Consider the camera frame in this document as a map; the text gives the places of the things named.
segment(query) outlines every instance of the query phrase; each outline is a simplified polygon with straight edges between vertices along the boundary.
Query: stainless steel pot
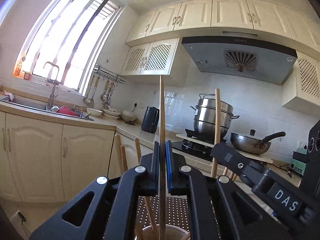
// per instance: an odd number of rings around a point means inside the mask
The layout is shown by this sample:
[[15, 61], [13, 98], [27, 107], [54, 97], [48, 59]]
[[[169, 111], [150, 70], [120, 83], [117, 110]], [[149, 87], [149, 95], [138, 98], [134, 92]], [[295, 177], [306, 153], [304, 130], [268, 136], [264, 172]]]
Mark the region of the stainless steel pot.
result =
[[271, 140], [285, 136], [285, 132], [277, 132], [266, 136], [262, 140], [259, 140], [253, 137], [254, 133], [255, 130], [250, 130], [250, 136], [231, 133], [230, 141], [232, 145], [240, 151], [260, 155], [266, 153], [269, 150], [271, 146]]
[[[213, 98], [205, 98], [207, 96], [215, 96], [215, 94], [199, 94], [200, 99], [198, 101], [198, 105], [196, 105], [196, 107], [190, 106], [195, 111], [195, 116], [193, 118], [193, 129], [195, 129], [195, 131], [198, 132], [214, 135], [216, 118], [216, 100]], [[227, 134], [231, 120], [240, 117], [239, 115], [233, 115], [232, 111], [233, 107], [231, 105], [221, 101], [221, 137], [224, 137]]]

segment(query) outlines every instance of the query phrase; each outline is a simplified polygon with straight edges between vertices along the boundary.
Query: white lettering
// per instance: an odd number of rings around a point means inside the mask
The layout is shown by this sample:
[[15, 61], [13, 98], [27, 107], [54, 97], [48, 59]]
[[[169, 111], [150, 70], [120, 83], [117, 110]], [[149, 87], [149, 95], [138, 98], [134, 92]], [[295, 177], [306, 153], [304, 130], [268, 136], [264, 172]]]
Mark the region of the white lettering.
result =
[[275, 195], [275, 199], [280, 199], [283, 195], [283, 191], [282, 190], [279, 190], [278, 193]]
[[297, 201], [293, 202], [293, 203], [292, 203], [292, 206], [289, 208], [290, 211], [295, 210], [297, 205], [298, 205], [298, 202], [297, 202]]
[[281, 202], [281, 204], [285, 203], [285, 206], [287, 206], [289, 199], [290, 199], [290, 197], [287, 197], [284, 201]]

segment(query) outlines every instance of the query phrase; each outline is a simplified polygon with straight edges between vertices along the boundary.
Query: metal bolt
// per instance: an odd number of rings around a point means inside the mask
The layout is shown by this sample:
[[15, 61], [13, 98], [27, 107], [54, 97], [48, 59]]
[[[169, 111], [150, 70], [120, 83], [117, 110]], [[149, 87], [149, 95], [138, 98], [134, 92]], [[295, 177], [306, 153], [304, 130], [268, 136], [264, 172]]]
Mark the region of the metal bolt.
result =
[[135, 170], [137, 173], [143, 173], [143, 172], [146, 171], [146, 168], [143, 167], [143, 166], [137, 166], [137, 167], [135, 167], [134, 170]]
[[108, 179], [106, 177], [104, 177], [104, 176], [101, 176], [101, 177], [97, 178], [97, 183], [101, 184], [101, 185], [102, 184], [106, 184], [107, 181], [108, 181]]
[[230, 179], [229, 179], [227, 176], [220, 176], [220, 177], [219, 177], [219, 181], [220, 181], [221, 183], [228, 183], [229, 180], [230, 180]]
[[188, 165], [183, 165], [183, 166], [181, 166], [180, 170], [183, 172], [189, 172], [189, 171], [191, 171], [191, 167]]

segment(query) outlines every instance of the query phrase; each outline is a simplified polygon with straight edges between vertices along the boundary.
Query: stainless steel sink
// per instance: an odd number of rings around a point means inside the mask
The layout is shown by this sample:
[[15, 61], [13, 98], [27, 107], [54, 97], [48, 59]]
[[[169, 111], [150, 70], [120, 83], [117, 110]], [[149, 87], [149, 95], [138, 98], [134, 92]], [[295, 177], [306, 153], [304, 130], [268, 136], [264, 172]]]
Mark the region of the stainless steel sink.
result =
[[4, 96], [4, 97], [0, 98], [0, 101], [6, 102], [6, 103], [9, 103], [9, 104], [13, 104], [13, 105], [17, 105], [17, 106], [23, 106], [23, 107], [26, 107], [26, 108], [29, 108], [29, 109], [40, 110], [40, 111], [44, 111], [44, 112], [50, 112], [50, 113], [53, 113], [53, 114], [71, 116], [71, 117], [74, 117], [74, 118], [80, 118], [80, 119], [86, 119], [86, 120], [93, 120], [90, 117], [84, 118], [86, 116], [86, 114], [81, 113], [81, 115], [80, 115], [80, 111], [77, 110], [77, 109], [73, 109], [73, 108], [70, 108], [70, 110], [73, 111], [75, 114], [77, 114], [77, 116], [51, 112], [50, 108], [47, 105], [42, 105], [40, 102], [39, 103], [34, 103], [34, 102], [31, 102], [31, 101], [26, 101], [26, 100], [23, 100], [23, 99], [20, 99], [20, 98], [16, 98], [16, 97], [14, 98], [13, 102], [10, 101], [9, 96]]

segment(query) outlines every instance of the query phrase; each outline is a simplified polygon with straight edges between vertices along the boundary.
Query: range hood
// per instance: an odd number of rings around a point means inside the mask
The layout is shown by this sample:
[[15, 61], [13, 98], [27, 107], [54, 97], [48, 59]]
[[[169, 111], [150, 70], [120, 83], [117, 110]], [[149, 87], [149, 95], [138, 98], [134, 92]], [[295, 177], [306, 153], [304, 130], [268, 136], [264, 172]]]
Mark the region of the range hood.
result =
[[201, 72], [252, 78], [276, 85], [282, 85], [297, 59], [294, 49], [246, 37], [184, 37], [182, 45]]

